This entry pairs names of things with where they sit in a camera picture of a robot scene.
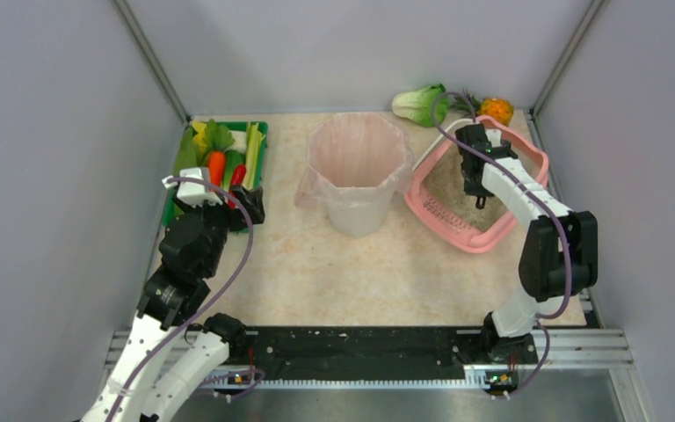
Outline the green plastic tray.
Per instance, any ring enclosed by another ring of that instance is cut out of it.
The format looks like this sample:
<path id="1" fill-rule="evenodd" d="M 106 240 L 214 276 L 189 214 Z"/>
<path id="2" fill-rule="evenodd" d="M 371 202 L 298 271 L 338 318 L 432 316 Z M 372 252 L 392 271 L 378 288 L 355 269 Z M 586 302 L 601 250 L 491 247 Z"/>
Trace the green plastic tray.
<path id="1" fill-rule="evenodd" d="M 224 153 L 229 149 L 234 149 L 246 156 L 247 149 L 247 127 L 248 123 L 252 121 L 216 121 L 216 120 L 207 120 L 202 121 L 207 123 L 206 129 L 206 138 L 208 149 L 201 155 L 198 154 L 198 166 L 197 167 L 206 167 L 207 168 L 207 159 L 208 155 L 213 151 L 223 151 Z M 259 151 L 258 157 L 258 167 L 255 175 L 254 187 L 249 191 L 260 186 L 262 179 L 261 172 L 263 170 L 263 162 L 265 160 L 265 151 L 267 148 L 267 132 L 268 125 L 263 121 L 255 121 L 261 123 L 261 131 L 264 134 L 264 139 L 261 144 L 261 149 Z"/>

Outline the black litter scoop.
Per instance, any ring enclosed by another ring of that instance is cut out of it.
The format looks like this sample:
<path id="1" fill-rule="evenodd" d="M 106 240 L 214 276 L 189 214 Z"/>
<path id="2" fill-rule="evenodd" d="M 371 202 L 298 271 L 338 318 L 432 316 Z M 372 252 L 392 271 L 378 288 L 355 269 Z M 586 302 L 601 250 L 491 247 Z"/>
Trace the black litter scoop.
<path id="1" fill-rule="evenodd" d="M 484 196 L 478 196 L 475 200 L 476 209 L 485 209 L 487 198 Z"/>

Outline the white trash bin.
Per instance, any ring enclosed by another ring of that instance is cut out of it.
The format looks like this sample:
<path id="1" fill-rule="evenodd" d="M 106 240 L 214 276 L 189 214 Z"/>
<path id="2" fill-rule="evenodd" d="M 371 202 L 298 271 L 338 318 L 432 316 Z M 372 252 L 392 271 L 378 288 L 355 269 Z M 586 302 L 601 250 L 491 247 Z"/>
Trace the white trash bin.
<path id="1" fill-rule="evenodd" d="M 371 235 L 381 229 L 393 192 L 374 193 L 367 198 L 329 202 L 325 209 L 332 227 L 354 238 Z"/>

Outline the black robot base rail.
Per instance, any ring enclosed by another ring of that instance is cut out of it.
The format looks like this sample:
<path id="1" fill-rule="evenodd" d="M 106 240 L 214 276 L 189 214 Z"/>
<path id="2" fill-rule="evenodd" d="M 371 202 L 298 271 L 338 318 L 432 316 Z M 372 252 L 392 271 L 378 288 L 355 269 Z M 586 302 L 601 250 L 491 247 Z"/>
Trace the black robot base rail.
<path id="1" fill-rule="evenodd" d="M 474 365 L 534 364 L 533 337 L 496 339 L 468 327 L 250 327 L 226 365 L 270 382 L 463 381 Z"/>

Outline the orange toy pineapple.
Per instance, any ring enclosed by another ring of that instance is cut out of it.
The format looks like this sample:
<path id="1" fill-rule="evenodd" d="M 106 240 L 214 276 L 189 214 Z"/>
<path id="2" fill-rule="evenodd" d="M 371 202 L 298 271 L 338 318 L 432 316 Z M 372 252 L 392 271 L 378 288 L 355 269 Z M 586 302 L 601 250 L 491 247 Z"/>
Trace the orange toy pineapple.
<path id="1" fill-rule="evenodd" d="M 492 97 L 479 99 L 467 90 L 462 93 L 468 101 L 465 101 L 464 99 L 455 99 L 450 104 L 452 109 L 467 115 L 475 113 L 477 116 L 490 116 L 504 126 L 508 127 L 510 125 L 514 115 L 514 107 L 508 100 Z"/>

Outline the large green leaf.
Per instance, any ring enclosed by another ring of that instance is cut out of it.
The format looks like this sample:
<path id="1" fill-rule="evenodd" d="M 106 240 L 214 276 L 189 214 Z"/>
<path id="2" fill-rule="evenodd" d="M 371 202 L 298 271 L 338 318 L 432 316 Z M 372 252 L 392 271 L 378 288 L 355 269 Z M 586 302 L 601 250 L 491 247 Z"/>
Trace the large green leaf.
<path id="1" fill-rule="evenodd" d="M 192 127 L 188 127 L 185 130 L 173 165 L 173 176 L 179 176 L 180 172 L 184 169 L 198 166 L 198 148 L 193 140 L 195 135 L 196 132 Z"/>

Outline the toy napa cabbage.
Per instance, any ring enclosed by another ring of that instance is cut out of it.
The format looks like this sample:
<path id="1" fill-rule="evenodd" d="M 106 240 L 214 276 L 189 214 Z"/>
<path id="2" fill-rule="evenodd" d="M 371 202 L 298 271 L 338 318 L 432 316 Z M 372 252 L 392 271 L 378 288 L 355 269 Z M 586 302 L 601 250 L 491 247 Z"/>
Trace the toy napa cabbage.
<path id="1" fill-rule="evenodd" d="M 392 113 L 420 127 L 434 127 L 448 113 L 449 102 L 443 84 L 427 85 L 414 91 L 401 92 L 391 102 Z"/>

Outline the pink plastic bin liner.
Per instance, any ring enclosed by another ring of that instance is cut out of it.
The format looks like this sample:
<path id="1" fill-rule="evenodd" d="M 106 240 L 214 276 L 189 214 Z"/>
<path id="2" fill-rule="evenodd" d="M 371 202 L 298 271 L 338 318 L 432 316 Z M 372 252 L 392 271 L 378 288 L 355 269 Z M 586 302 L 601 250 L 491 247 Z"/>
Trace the pink plastic bin liner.
<path id="1" fill-rule="evenodd" d="M 294 194 L 300 208 L 364 207 L 407 193 L 415 157 L 407 132 L 373 112 L 336 113 L 308 136 L 306 166 Z"/>

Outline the red toy chili pepper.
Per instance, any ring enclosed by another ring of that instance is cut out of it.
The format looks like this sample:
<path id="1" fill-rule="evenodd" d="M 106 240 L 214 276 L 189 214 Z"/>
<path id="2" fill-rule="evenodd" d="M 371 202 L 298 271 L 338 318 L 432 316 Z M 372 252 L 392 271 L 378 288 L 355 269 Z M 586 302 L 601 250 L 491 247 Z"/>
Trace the red toy chili pepper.
<path id="1" fill-rule="evenodd" d="M 232 175 L 229 178 L 229 193 L 233 193 L 233 188 L 235 186 L 240 186 L 245 179 L 247 173 L 247 168 L 245 164 L 239 164 L 232 171 Z"/>

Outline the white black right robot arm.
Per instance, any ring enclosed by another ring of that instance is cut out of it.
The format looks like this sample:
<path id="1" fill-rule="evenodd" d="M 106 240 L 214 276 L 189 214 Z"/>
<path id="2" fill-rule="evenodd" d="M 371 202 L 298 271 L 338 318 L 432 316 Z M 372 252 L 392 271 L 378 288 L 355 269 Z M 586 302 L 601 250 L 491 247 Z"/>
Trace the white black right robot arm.
<path id="1" fill-rule="evenodd" d="M 520 286 L 483 320 L 481 349 L 493 360 L 519 348 L 543 319 L 555 319 L 570 298 L 595 284 L 598 224 L 555 199 L 523 167 L 509 142 L 492 142 L 481 123 L 455 132 L 466 195 L 484 209 L 497 198 L 526 228 L 519 259 Z"/>

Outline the yellow toy corn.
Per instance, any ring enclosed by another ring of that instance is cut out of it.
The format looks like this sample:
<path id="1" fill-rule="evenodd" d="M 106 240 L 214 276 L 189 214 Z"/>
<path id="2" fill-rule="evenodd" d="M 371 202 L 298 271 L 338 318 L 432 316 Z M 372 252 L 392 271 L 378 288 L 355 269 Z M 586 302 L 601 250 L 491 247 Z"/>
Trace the yellow toy corn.
<path id="1" fill-rule="evenodd" d="M 208 149 L 206 138 L 207 123 L 194 120 L 191 122 L 191 128 L 193 130 L 192 142 L 196 152 L 203 155 Z"/>

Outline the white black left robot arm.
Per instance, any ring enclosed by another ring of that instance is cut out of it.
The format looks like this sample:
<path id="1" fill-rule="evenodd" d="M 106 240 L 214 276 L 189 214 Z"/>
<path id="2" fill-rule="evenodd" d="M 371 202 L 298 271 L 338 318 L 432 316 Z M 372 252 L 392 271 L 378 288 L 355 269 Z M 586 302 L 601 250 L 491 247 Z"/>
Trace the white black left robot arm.
<path id="1" fill-rule="evenodd" d="M 84 421 L 168 421 L 202 383 L 246 343 L 246 327 L 217 313 L 200 328 L 185 355 L 161 371 L 172 347 L 222 293 L 210 293 L 230 232 L 265 220 L 263 190 L 215 189 L 199 205 L 172 190 L 183 214 L 171 220 L 158 245 L 160 266 L 146 281 L 126 344 Z"/>

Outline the white green toy celery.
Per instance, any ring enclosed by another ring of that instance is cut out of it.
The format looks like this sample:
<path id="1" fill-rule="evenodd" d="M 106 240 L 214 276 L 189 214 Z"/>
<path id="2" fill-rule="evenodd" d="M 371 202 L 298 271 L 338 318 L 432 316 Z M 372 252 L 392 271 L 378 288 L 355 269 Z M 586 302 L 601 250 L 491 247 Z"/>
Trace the white green toy celery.
<path id="1" fill-rule="evenodd" d="M 247 127 L 247 149 L 245 157 L 246 174 L 243 186 L 250 190 L 254 187 L 258 167 L 259 151 L 264 139 L 260 122 L 249 122 Z"/>

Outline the pink white litter box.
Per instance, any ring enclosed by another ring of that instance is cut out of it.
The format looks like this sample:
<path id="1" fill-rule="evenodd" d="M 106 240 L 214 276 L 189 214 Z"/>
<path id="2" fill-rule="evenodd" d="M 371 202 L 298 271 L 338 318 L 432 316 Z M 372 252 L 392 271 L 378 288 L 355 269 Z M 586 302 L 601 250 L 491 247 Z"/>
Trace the pink white litter box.
<path id="1" fill-rule="evenodd" d="M 485 253 L 518 227 L 519 220 L 507 211 L 490 229 L 481 232 L 453 215 L 429 194 L 423 181 L 453 144 L 457 147 L 442 134 L 436 137 L 414 164 L 411 188 L 404 199 L 413 214 L 433 233 L 462 251 Z"/>

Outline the orange toy carrot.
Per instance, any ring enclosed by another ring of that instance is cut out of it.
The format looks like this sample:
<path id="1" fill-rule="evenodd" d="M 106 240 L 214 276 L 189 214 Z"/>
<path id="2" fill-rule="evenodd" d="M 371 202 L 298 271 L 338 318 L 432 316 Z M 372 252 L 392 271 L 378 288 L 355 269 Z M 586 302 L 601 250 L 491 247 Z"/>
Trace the orange toy carrot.
<path id="1" fill-rule="evenodd" d="M 223 151 L 213 150 L 208 155 L 207 168 L 211 183 L 220 186 L 226 169 L 226 154 Z"/>

